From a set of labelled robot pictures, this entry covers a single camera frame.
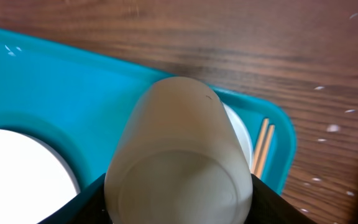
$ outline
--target white cup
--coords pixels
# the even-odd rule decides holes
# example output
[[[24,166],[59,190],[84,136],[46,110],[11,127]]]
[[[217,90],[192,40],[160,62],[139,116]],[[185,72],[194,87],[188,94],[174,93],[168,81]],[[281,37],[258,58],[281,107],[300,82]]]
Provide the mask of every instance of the white cup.
[[[126,125],[104,183],[115,224],[241,224],[249,167],[215,92],[190,78],[155,83]]]

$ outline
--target wooden table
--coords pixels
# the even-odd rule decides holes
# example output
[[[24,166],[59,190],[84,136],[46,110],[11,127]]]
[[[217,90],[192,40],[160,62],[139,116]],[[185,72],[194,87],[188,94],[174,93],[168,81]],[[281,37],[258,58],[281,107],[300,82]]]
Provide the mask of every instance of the wooden table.
[[[0,0],[0,27],[276,103],[298,135],[283,198],[353,220],[358,0]]]

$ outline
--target black object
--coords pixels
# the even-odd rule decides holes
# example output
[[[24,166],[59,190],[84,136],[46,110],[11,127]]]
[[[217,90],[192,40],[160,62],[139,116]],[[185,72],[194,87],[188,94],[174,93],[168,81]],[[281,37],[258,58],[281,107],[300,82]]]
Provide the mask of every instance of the black object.
[[[104,176],[105,174],[40,224],[112,224],[104,203]],[[315,223],[254,175],[252,175],[252,183],[254,185],[252,205],[245,224]]]

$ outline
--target wooden chopstick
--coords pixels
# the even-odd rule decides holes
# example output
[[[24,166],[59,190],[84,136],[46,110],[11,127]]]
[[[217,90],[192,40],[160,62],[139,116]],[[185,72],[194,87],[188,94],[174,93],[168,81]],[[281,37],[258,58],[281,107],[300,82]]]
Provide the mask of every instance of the wooden chopstick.
[[[255,173],[255,169],[257,167],[257,164],[259,163],[259,157],[260,157],[260,153],[261,153],[262,146],[263,146],[263,143],[264,143],[264,139],[265,139],[268,124],[269,124],[269,119],[265,118],[263,120],[263,122],[262,122],[262,127],[260,128],[258,141],[257,141],[256,147],[255,147],[254,161],[252,163],[252,168],[251,168],[251,173],[253,173],[253,174]]]
[[[257,176],[258,178],[262,177],[262,171],[264,170],[267,154],[269,153],[270,143],[272,142],[274,128],[275,128],[275,126],[273,124],[271,124],[268,127],[267,136],[266,136],[266,139],[264,141],[264,146],[262,148],[262,155],[259,158],[259,162],[257,164],[256,171],[254,173],[255,176]]]

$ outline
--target teal plastic tray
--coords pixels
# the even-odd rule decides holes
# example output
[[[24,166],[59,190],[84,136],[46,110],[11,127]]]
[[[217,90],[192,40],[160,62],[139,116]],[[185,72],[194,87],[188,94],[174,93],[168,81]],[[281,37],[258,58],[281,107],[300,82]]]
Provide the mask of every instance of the teal plastic tray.
[[[51,145],[81,189],[105,173],[139,97],[170,74],[0,29],[0,128]],[[288,116],[268,101],[213,87],[256,144],[262,120],[275,124],[264,181],[281,193],[296,151]]]

